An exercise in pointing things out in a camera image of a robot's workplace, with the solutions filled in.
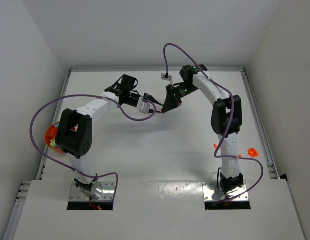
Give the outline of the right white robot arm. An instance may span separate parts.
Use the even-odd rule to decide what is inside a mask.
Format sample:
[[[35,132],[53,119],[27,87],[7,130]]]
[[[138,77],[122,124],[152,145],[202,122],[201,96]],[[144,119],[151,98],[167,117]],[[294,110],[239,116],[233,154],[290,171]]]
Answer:
[[[219,172],[219,190],[224,194],[241,187],[244,176],[239,166],[238,133],[243,124],[242,100],[230,96],[226,90],[212,82],[208,69],[186,65],[179,72],[183,82],[166,86],[166,99],[161,112],[167,113],[182,105],[182,98],[200,90],[213,106],[211,126],[217,134],[222,166]]]

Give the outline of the lime green lego brick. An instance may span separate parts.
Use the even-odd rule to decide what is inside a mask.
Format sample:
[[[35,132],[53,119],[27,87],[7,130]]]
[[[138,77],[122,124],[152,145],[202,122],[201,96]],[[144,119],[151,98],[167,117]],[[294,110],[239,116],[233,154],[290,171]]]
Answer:
[[[50,142],[50,147],[51,148],[55,148],[56,147],[56,142],[55,142],[55,140],[53,139],[51,142]]]

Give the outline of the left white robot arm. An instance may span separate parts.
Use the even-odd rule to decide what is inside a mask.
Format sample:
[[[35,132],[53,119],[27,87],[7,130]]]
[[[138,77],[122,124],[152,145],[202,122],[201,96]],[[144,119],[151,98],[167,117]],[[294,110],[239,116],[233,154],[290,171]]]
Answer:
[[[155,114],[159,102],[149,94],[140,95],[136,90],[139,81],[129,75],[122,75],[101,96],[75,110],[62,112],[56,134],[56,143],[67,154],[74,168],[74,182],[83,195],[96,199],[101,196],[102,184],[91,164],[88,152],[93,142],[93,124],[112,110],[122,105],[135,107],[143,114]]]

